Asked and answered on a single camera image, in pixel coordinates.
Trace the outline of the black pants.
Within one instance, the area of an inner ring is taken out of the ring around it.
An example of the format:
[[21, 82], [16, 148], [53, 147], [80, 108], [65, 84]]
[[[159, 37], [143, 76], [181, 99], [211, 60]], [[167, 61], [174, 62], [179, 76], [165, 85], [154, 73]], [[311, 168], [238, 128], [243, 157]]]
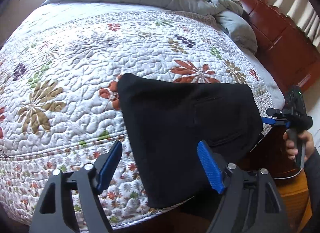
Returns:
[[237, 162], [261, 137], [263, 124], [245, 84], [171, 83], [124, 74], [120, 108], [148, 206], [168, 208], [208, 185], [197, 155], [206, 141]]

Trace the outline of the dark red wooden headboard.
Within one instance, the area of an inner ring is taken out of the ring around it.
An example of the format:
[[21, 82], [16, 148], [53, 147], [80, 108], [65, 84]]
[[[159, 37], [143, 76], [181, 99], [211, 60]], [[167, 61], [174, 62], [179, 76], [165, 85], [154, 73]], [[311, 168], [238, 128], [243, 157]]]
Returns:
[[240, 0], [257, 38], [257, 59], [282, 92], [293, 85], [307, 91], [319, 79], [319, 52], [293, 20], [268, 0]]

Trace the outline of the wooden nightstand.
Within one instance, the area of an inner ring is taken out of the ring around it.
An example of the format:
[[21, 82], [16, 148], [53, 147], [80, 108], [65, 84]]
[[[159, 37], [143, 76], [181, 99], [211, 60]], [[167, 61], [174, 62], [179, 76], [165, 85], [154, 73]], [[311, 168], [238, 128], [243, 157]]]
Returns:
[[283, 199], [293, 232], [299, 232], [311, 217], [306, 175], [296, 164], [299, 150], [285, 132], [274, 136], [271, 174]]

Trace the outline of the grey pillow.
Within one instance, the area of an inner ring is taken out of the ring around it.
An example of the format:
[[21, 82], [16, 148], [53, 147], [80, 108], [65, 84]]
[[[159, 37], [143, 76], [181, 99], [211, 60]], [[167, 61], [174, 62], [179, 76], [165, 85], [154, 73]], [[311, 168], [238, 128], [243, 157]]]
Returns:
[[225, 10], [216, 14], [215, 19], [232, 41], [256, 54], [258, 50], [256, 35], [244, 18], [232, 11]]

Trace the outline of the floral quilted bedspread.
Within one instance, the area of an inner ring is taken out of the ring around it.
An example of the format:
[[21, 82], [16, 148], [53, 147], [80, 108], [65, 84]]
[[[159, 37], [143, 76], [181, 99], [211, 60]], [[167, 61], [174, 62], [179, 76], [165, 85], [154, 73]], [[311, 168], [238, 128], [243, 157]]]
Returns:
[[54, 169], [77, 171], [116, 140], [123, 155], [100, 197], [115, 229], [161, 214], [145, 187], [119, 108], [122, 74], [167, 82], [247, 84], [259, 111], [271, 86], [211, 16], [170, 11], [31, 15], [1, 49], [1, 204], [29, 225]]

